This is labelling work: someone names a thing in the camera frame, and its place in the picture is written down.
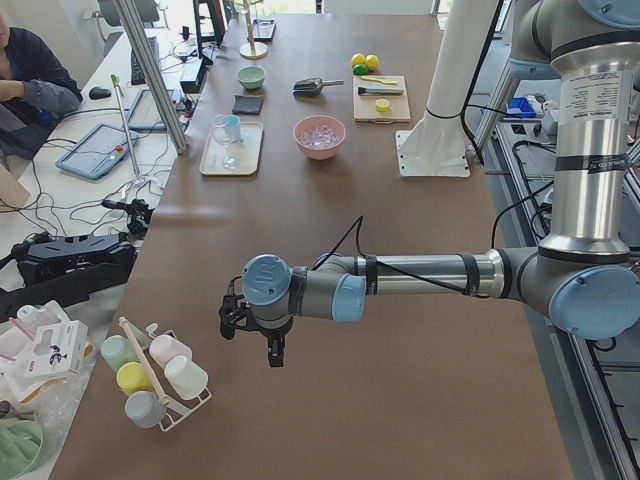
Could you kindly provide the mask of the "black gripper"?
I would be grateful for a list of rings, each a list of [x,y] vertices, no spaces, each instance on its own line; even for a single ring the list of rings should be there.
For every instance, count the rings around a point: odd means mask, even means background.
[[[268,338],[269,366],[282,367],[284,365],[285,336],[293,326],[293,317],[290,316],[282,326],[275,329],[259,325],[248,302],[244,299],[244,295],[235,293],[236,280],[238,277],[233,277],[230,280],[222,305],[218,310],[221,336],[226,340],[232,340],[237,330],[260,332]]]

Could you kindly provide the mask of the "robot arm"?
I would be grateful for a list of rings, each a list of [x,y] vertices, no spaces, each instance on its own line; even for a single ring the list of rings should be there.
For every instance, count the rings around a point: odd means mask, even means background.
[[[342,256],[289,266],[261,254],[228,286],[220,332],[259,332],[271,366],[284,362],[297,317],[361,319],[376,294],[456,292],[528,305],[588,340],[615,337],[639,319],[639,277],[620,239],[626,136],[639,84],[635,1],[520,1],[512,69],[561,82],[550,232],[535,247],[482,254]]]

